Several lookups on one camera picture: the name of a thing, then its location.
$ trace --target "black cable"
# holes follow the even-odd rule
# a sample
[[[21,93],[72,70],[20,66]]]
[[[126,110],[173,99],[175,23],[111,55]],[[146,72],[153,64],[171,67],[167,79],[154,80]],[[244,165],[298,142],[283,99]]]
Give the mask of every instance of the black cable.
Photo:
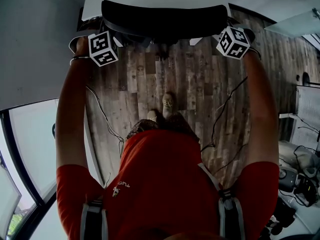
[[[303,121],[300,116],[298,116],[297,114],[294,114],[294,115],[297,116],[301,120],[301,122],[305,123],[307,126],[311,127],[312,129],[316,130],[317,132],[319,132],[319,130],[317,128],[314,128],[310,124],[308,124],[305,121]]]
[[[297,165],[298,165],[298,168],[299,168],[299,170],[305,175],[304,171],[303,171],[303,170],[301,169],[301,167],[300,167],[300,163],[299,163],[299,160],[298,160],[298,155],[296,154],[296,151],[298,150],[298,148],[305,148],[305,149],[307,149],[307,150],[313,150],[313,151],[315,151],[315,152],[316,152],[316,150],[313,149],[313,148],[310,148],[310,147],[306,147],[306,146],[304,146],[304,145],[299,145],[299,146],[297,146],[296,149],[293,151],[293,154],[295,155],[295,159],[296,159],[296,163],[297,163]]]
[[[223,108],[222,108],[222,111],[221,113],[219,114],[219,116],[216,118],[214,124],[213,124],[213,127],[212,127],[212,135],[211,135],[211,143],[209,143],[208,145],[206,145],[205,147],[203,147],[201,149],[201,152],[204,151],[206,148],[215,148],[216,145],[215,145],[215,142],[214,142],[214,136],[215,136],[215,127],[216,127],[216,124],[218,122],[218,120],[221,118],[222,114],[224,113],[225,111],[225,108],[227,106],[227,103],[228,101],[231,99],[232,97],[232,94],[247,80],[247,76],[231,91],[229,97],[226,99],[226,101],[224,102],[223,104]]]
[[[231,161],[229,161],[226,165],[222,166],[220,169],[218,169],[217,171],[215,171],[215,172],[213,173],[213,175],[215,175],[217,172],[219,172],[219,171],[222,170],[223,168],[225,168],[225,167],[227,167],[228,165],[230,165],[230,164],[236,159],[236,157],[240,154],[240,151],[242,150],[242,148],[243,148],[245,145],[247,145],[247,144],[248,144],[248,143],[243,144],[243,145],[239,148],[239,150],[237,151],[237,153],[235,154],[235,156],[231,159]]]
[[[297,200],[297,198],[296,198],[295,196],[292,196],[292,195],[289,195],[289,194],[284,194],[280,189],[279,189],[279,191],[280,191],[280,193],[281,193],[283,196],[294,198],[294,200],[296,201],[296,203],[297,203],[298,205],[301,205],[301,206],[304,206],[304,207],[308,207],[308,206],[306,206],[302,201],[301,201],[302,203],[299,203],[298,200]]]
[[[300,126],[300,127],[298,127],[298,129],[300,129],[300,128],[306,128],[306,129],[309,129],[310,131],[315,132],[316,134],[319,134],[319,131],[316,131],[316,130],[311,129],[311,128],[309,128],[309,127],[305,127],[305,126]]]
[[[290,97],[289,97],[289,99],[288,99],[289,104],[290,104],[290,101],[291,101],[292,95],[293,95],[295,92],[296,92],[296,93],[299,93],[298,88],[295,88],[295,89],[291,92]]]
[[[110,177],[111,177],[111,172],[109,172],[109,178],[108,178],[108,180],[106,181],[105,185],[107,185],[108,182],[110,181]]]
[[[290,164],[290,163],[288,163],[286,160],[283,160],[283,159],[282,159],[282,158],[280,158],[280,157],[279,157],[279,159],[280,159],[280,160],[282,160],[282,161],[284,161],[286,164],[288,164],[288,165],[290,165],[290,166],[291,166],[291,164]]]
[[[318,175],[319,169],[320,169],[320,166],[318,167],[318,169],[316,169],[316,172],[315,172],[315,177],[316,177],[316,179],[318,179],[318,178],[317,178],[317,175]]]
[[[105,118],[105,120],[106,120],[107,129],[108,129],[109,133],[110,133],[111,135],[115,136],[115,137],[118,139],[118,141],[119,141],[119,143],[118,143],[118,148],[119,148],[119,153],[120,153],[120,158],[121,158],[122,153],[123,153],[123,151],[124,151],[124,143],[125,143],[125,140],[111,127],[111,125],[110,125],[110,123],[109,123],[109,120],[108,120],[108,118],[107,118],[107,116],[106,116],[106,114],[105,114],[105,112],[104,112],[104,110],[103,110],[103,108],[102,108],[102,106],[101,106],[100,99],[99,99],[97,93],[96,93],[93,89],[91,89],[89,86],[87,86],[87,85],[86,85],[86,88],[87,88],[90,92],[92,92],[92,94],[94,95],[94,97],[95,97],[95,99],[96,99],[96,102],[98,103],[98,106],[99,106],[99,108],[100,108],[100,110],[101,110],[101,112],[102,112],[102,114],[103,114],[103,116],[104,116],[104,118]]]

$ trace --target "window frame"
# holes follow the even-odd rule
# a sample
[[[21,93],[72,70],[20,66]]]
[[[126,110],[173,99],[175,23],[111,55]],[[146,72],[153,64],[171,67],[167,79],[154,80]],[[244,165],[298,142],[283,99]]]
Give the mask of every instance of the window frame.
[[[35,206],[32,208],[32,210],[25,216],[25,218],[22,219],[21,223],[19,223],[10,240],[25,240],[31,238],[42,219],[57,200],[57,184],[51,188],[44,198],[41,198],[20,155],[12,128],[9,111],[10,109],[0,112],[0,120],[2,122],[4,139],[13,161],[13,165],[15,166],[22,183],[35,203]]]
[[[14,202],[14,206],[13,206],[14,208],[11,210],[11,213],[14,214],[15,209],[16,209],[16,207],[18,206],[22,195],[21,195],[19,189],[17,188],[17,185],[15,184],[14,180],[12,179],[9,171],[8,171],[8,168],[7,168],[7,165],[6,165],[6,163],[5,163],[4,158],[3,158],[3,156],[2,156],[1,150],[0,150],[0,162],[1,162],[1,165],[0,165],[0,166],[2,167],[1,169],[4,169],[4,170],[5,170],[5,173],[7,174],[7,177],[8,177],[8,179],[9,179],[9,181],[11,181],[11,184],[12,184],[12,186],[14,187],[14,190],[17,192],[17,194],[18,194],[18,196],[19,196],[19,198],[16,200],[16,202]],[[7,233],[7,234],[8,234],[8,231],[9,231],[11,219],[12,219],[12,217],[11,217],[11,218],[8,218],[7,225],[5,225],[5,227],[6,227],[6,233]]]

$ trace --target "shoe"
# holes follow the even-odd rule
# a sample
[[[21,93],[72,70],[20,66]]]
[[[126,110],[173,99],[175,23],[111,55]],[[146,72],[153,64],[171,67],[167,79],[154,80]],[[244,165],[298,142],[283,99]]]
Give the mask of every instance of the shoe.
[[[147,118],[148,120],[157,122],[157,113],[156,113],[156,111],[150,110],[150,111],[148,112],[148,115],[146,116],[146,118]]]
[[[169,118],[173,114],[174,99],[169,93],[165,93],[162,98],[163,110],[162,115],[164,119]]]

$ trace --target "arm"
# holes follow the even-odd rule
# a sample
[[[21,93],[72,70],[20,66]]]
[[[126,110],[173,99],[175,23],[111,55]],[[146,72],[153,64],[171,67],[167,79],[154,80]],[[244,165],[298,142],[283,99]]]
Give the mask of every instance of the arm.
[[[88,38],[80,38],[75,56],[89,54]],[[61,91],[56,114],[56,167],[79,165],[88,168],[84,142],[86,83],[91,59],[72,62]]]
[[[246,165],[255,162],[278,164],[278,114],[271,85],[255,52],[244,56],[248,76],[251,132]]]

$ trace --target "floorboard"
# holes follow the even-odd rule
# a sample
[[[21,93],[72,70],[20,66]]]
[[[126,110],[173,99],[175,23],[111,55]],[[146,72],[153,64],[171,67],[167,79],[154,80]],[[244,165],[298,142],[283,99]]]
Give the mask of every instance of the floorboard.
[[[280,113],[294,112],[296,75],[308,72],[312,82],[320,82],[317,50],[303,38],[288,38],[265,31],[270,24],[239,11],[234,18],[250,26],[256,33],[254,46],[260,51],[275,93]],[[162,110],[162,97],[172,92],[177,109],[200,138],[201,146],[211,141],[212,127],[227,97],[246,76],[242,61],[216,54],[210,37],[196,46],[180,40],[171,47],[151,44],[119,49],[120,61],[92,71],[90,86],[96,91],[113,129],[123,138],[149,110]],[[207,148],[202,160],[212,173],[231,161],[240,147],[249,141],[250,117],[246,84],[232,96],[218,121],[214,143]],[[109,134],[107,123],[94,96],[87,94],[86,112],[90,134],[104,181],[118,172],[120,154],[118,140]],[[290,135],[292,122],[279,121],[279,138]],[[231,186],[243,169],[246,146],[229,166],[216,173],[220,182]]]

